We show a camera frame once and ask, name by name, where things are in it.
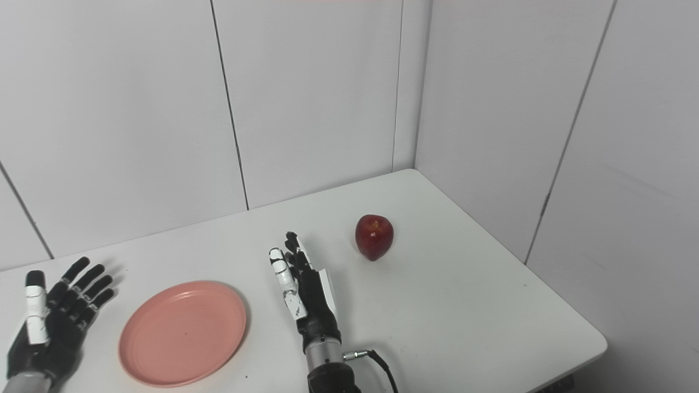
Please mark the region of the black and white left hand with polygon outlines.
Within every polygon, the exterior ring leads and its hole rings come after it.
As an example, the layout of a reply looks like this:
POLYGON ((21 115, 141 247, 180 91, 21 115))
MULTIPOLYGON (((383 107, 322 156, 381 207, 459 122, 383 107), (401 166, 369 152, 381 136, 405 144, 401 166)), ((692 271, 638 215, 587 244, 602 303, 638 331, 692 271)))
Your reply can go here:
POLYGON ((48 392, 72 376, 89 327, 115 295, 105 272, 80 257, 50 289, 42 270, 28 272, 27 316, 8 351, 7 391, 48 392))

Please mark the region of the black and white right hand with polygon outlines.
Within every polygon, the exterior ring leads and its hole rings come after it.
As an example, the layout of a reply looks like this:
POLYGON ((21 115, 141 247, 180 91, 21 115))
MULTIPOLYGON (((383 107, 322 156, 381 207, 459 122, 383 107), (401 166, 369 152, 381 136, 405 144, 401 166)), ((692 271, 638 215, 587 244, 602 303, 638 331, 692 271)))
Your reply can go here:
POLYGON ((287 232, 285 247, 286 251, 270 249, 270 266, 302 339, 303 351, 314 343, 342 343, 328 271, 317 270, 312 265, 307 249, 295 232, 287 232))

